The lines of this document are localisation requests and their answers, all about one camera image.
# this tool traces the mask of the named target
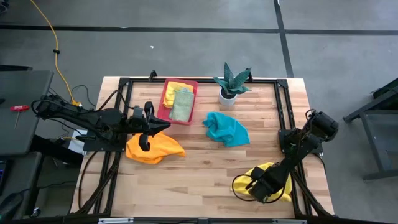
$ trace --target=black cable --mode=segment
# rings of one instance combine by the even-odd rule
[[[85,86],[85,85],[78,85],[78,86],[75,86],[75,87],[73,87],[73,88],[72,88],[72,91],[71,91],[71,97],[70,97],[70,101],[69,101],[69,102],[71,102],[71,101],[72,101],[72,97],[73,97],[73,91],[74,91],[74,89],[76,89],[76,88],[79,88],[79,87],[84,87],[84,88],[86,89],[86,93],[87,93],[87,100],[88,100],[88,102],[89,102],[91,105],[93,105],[94,107],[96,107],[97,105],[95,105],[94,103],[92,103],[92,102],[91,102],[91,100],[90,100],[90,96],[88,95],[88,88],[87,88],[87,86]]]
[[[237,175],[237,176],[232,180],[232,192],[234,193],[235,197],[237,197],[238,199],[240,199],[240,200],[242,200],[242,201],[244,201],[244,202],[255,202],[256,199],[245,199],[245,198],[239,197],[239,196],[236,194],[235,189],[234,189],[234,183],[235,183],[235,180],[236,180],[238,177],[250,177],[250,178],[251,178],[250,175],[241,174],[241,175]]]
[[[78,189],[78,197],[77,197],[77,201],[78,201],[78,206],[79,209],[81,209],[81,185],[83,183],[83,177],[86,173],[88,164],[90,163],[90,161],[94,158],[95,154],[97,154],[98,151],[95,151],[87,160],[85,167],[83,168],[83,172],[81,172],[81,177],[80,177],[80,183],[79,183],[79,189]]]
[[[56,122],[58,122],[58,123],[60,123],[60,124],[62,124],[62,125],[64,125],[64,126],[70,128],[70,129],[72,129],[72,130],[77,131],[77,133],[79,133],[80,135],[83,135],[83,134],[82,134],[81,132],[79,132],[79,130],[77,130],[76,128],[73,128],[73,127],[71,127],[71,126],[69,126],[69,125],[66,125],[66,124],[62,123],[61,121],[58,121],[58,120],[52,119],[52,118],[46,118],[46,119],[49,119],[49,120],[52,120],[52,121],[56,121]]]
[[[311,113],[312,113],[312,112],[314,112],[314,113],[317,112],[316,109],[309,109],[309,110],[307,110],[307,111],[305,112],[305,118],[306,118],[307,120],[308,120],[308,113],[309,113],[310,111],[311,111]]]
[[[100,106],[100,108],[98,108],[98,110],[95,110],[95,112],[98,112],[98,111],[102,110],[102,109],[104,108],[104,106],[108,103],[108,101],[112,98],[112,96],[113,96],[115,93],[118,93],[118,94],[120,95],[120,97],[121,97],[121,99],[122,99],[124,105],[126,105],[126,106],[127,106],[128,108],[130,108],[130,109],[134,109],[134,107],[128,106],[128,104],[126,104],[126,100],[124,99],[123,94],[122,94],[119,90],[115,90],[115,91],[113,91],[113,93],[108,97],[108,99],[105,100],[105,102]]]
[[[323,161],[322,157],[320,157],[318,153],[313,153],[313,154],[314,154],[314,156],[318,157],[319,160],[321,160],[322,165],[323,165],[323,170],[325,170],[325,172],[326,172],[325,161]]]
[[[242,177],[242,176],[252,178],[250,175],[247,175],[247,174],[237,175],[237,176],[232,180],[232,192],[234,193],[235,197],[237,197],[238,199],[240,199],[240,200],[242,200],[242,201],[245,201],[245,202],[254,202],[254,201],[256,201],[256,199],[244,199],[244,198],[241,198],[241,197],[239,197],[239,196],[236,194],[235,189],[234,189],[234,183],[235,183],[235,180],[236,180],[238,177]],[[284,181],[285,183],[286,183],[286,180],[287,180],[288,177],[289,177],[289,173],[288,173],[287,175],[285,175],[285,181]],[[269,201],[269,202],[262,202],[262,203],[274,203],[274,202],[278,201],[278,200],[283,196],[283,194],[285,193],[285,188],[286,188],[286,184],[284,185],[284,187],[282,188],[282,192],[280,193],[280,195],[279,195],[276,199],[273,199],[272,201]]]
[[[67,183],[76,183],[76,182],[77,182],[77,181],[64,181],[64,182],[62,182],[62,183],[48,184],[48,185],[45,185],[45,186],[43,186],[43,187],[36,187],[36,188],[38,188],[38,189],[44,189],[44,188],[51,187],[51,186],[54,186],[54,185],[63,185],[63,184],[67,184]],[[32,189],[32,188],[33,188],[33,187],[29,187],[28,189],[21,190],[20,192],[17,192],[17,193],[14,193],[14,194],[21,194],[21,193],[23,193],[23,192],[25,192],[25,191],[27,191],[27,190]]]
[[[68,103],[68,101],[67,101],[66,99],[64,99],[61,95],[59,95],[53,88],[50,87],[50,90],[49,90],[49,92],[50,92],[51,94],[59,96],[63,101],[65,101],[66,103]]]
[[[68,134],[66,134],[66,135],[69,135],[70,132],[68,130],[66,130],[65,128],[63,128],[66,122],[67,122],[66,120],[63,120],[63,124],[61,125],[61,129],[66,131],[66,132],[68,132]]]
[[[48,102],[48,103],[52,103],[52,104],[55,104],[55,105],[57,105],[57,106],[63,107],[62,105],[60,105],[60,104],[58,104],[58,103],[56,103],[56,102],[52,102],[52,101],[50,101],[50,100],[34,100],[34,101],[30,104],[30,107],[32,108],[33,113],[35,113],[37,116],[39,116],[39,115],[37,114],[37,111],[36,111],[36,109],[35,109],[35,107],[34,107],[35,103],[37,103],[37,102]],[[82,134],[81,132],[79,132],[79,130],[77,130],[76,128],[73,128],[73,127],[71,127],[71,126],[69,126],[69,125],[67,125],[67,124],[65,124],[65,123],[63,123],[63,122],[61,122],[61,121],[58,121],[58,120],[52,119],[52,118],[46,118],[46,119],[49,119],[49,120],[52,120],[52,121],[56,121],[56,122],[62,124],[62,126],[66,126],[66,127],[70,128],[70,129],[72,129],[72,130],[77,131],[80,135],[83,135],[83,134]]]

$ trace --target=succulent plant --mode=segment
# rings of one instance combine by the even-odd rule
[[[242,84],[248,79],[249,74],[250,68],[247,68],[234,78],[231,69],[229,69],[228,64],[225,63],[224,80],[214,77],[214,81],[217,82],[228,95],[242,94],[246,91],[251,91],[248,87],[242,86]]]

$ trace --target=gray cloth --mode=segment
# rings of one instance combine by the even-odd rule
[[[173,108],[170,112],[170,119],[176,121],[188,121],[193,106],[193,93],[187,89],[175,92]]]

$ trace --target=concrete floor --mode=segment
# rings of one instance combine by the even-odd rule
[[[278,28],[272,0],[37,0],[37,4],[54,25]],[[280,0],[286,29],[398,30],[397,6],[398,2],[390,0]],[[45,22],[28,0],[11,0],[9,12],[0,15],[0,24]],[[233,70],[252,67],[255,77],[287,76],[279,34],[57,34],[60,69],[71,86],[87,85],[92,101],[97,100],[105,75],[148,75],[155,69],[159,75],[215,76],[222,74],[223,63],[228,62]],[[287,45],[294,77],[305,79],[311,106],[340,122],[335,140],[323,145],[335,213],[345,218],[397,222],[398,178],[362,181],[363,175],[377,170],[376,163],[361,122],[347,125],[342,117],[370,101],[371,91],[397,77],[398,35],[288,34]],[[53,47],[49,31],[0,30],[0,64],[54,70]],[[52,88],[68,96],[57,75]],[[83,89],[75,96],[89,105]],[[37,134],[50,138],[63,131],[57,123],[41,121]],[[73,170],[46,164],[67,180],[77,176]],[[44,180],[53,177],[49,173]],[[48,194],[63,190],[49,189]],[[47,200],[42,215],[66,213],[68,203],[70,198]]]

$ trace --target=teal towel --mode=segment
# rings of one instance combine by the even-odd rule
[[[214,141],[223,142],[224,146],[250,144],[246,128],[230,116],[209,112],[203,124],[208,128],[206,135]]]

